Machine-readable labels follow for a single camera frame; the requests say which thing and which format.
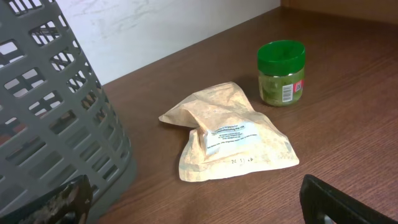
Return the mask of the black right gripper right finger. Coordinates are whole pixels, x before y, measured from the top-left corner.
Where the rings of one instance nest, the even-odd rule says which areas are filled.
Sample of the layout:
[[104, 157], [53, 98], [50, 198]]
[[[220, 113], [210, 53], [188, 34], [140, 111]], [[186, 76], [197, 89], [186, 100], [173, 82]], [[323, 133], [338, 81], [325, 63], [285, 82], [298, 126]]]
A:
[[306, 224], [326, 223], [328, 219], [334, 223], [397, 224], [397, 221], [310, 174], [303, 178], [300, 204]]

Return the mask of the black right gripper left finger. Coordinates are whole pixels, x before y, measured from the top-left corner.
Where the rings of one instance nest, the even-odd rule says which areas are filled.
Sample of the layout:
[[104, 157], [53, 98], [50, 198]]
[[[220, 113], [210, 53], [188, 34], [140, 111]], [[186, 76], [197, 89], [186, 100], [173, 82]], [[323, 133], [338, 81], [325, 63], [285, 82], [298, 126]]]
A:
[[85, 224], [93, 191], [87, 175], [79, 175], [36, 200], [1, 217], [1, 224]]

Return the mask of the grey plastic basket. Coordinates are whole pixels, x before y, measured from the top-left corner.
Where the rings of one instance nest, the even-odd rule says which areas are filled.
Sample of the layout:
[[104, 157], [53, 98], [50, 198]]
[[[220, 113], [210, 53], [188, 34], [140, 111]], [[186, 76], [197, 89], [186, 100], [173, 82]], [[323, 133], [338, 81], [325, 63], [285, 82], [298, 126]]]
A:
[[136, 176], [131, 142], [57, 2], [1, 2], [1, 214], [79, 175], [94, 223]]

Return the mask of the beige paper pouch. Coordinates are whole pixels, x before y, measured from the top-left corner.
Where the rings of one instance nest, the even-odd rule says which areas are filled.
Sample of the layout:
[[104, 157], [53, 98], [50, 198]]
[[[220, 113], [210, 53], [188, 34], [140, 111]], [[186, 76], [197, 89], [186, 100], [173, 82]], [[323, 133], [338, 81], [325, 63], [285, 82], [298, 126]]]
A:
[[225, 179], [299, 164], [287, 136], [253, 109], [234, 82], [192, 93], [159, 119], [191, 129], [178, 164], [182, 181]]

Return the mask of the green lidded jar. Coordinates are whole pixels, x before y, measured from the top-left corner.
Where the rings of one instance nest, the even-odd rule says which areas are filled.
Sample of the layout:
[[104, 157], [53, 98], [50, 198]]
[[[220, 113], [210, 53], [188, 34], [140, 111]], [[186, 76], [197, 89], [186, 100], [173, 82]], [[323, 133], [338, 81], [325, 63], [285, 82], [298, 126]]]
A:
[[257, 51], [259, 91], [271, 106], [297, 102], [303, 92], [305, 46], [296, 40], [277, 40]]

